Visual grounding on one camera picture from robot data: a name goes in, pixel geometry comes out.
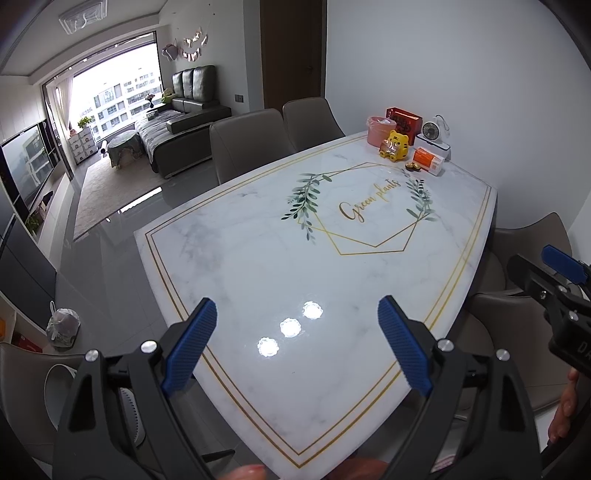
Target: sofa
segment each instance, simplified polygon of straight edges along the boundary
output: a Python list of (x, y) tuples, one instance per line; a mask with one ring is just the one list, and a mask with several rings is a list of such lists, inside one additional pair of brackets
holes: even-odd
[(210, 159), (209, 125), (232, 116), (216, 99), (214, 65), (175, 73), (173, 88), (172, 102), (157, 105), (154, 119), (135, 122), (152, 170), (164, 178)]

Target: tv screen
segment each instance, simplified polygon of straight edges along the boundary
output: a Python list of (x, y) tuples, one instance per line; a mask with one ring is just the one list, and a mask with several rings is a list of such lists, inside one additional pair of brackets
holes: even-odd
[(21, 198), (27, 208), (31, 208), (53, 169), (38, 126), (25, 130), (3, 145), (2, 152)]

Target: blue gripper pad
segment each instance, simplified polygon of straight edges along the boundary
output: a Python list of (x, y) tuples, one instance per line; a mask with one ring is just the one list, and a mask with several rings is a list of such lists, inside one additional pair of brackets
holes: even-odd
[(542, 249), (542, 262), (577, 285), (585, 285), (589, 279), (579, 262), (552, 245)]
[(429, 378), (429, 359), (409, 330), (404, 312), (391, 297), (384, 297), (378, 305), (378, 323), (394, 355), (400, 363), (402, 372), (411, 388), (427, 397), (433, 385)]
[(217, 325), (216, 304), (206, 299), (199, 306), (187, 320), (190, 324), (166, 359), (162, 390), (167, 397), (185, 388)]

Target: wooden door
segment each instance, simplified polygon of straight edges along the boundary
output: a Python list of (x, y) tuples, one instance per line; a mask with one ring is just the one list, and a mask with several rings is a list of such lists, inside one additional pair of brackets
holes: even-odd
[(265, 108), (321, 94), (324, 0), (261, 0)]

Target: fingernail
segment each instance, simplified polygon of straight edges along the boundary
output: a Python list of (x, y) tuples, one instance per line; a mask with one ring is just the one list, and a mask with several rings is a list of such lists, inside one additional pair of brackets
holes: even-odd
[(226, 477), (226, 480), (246, 480), (253, 475), (260, 475), (261, 471), (265, 469), (264, 465), (245, 465), (234, 470)]

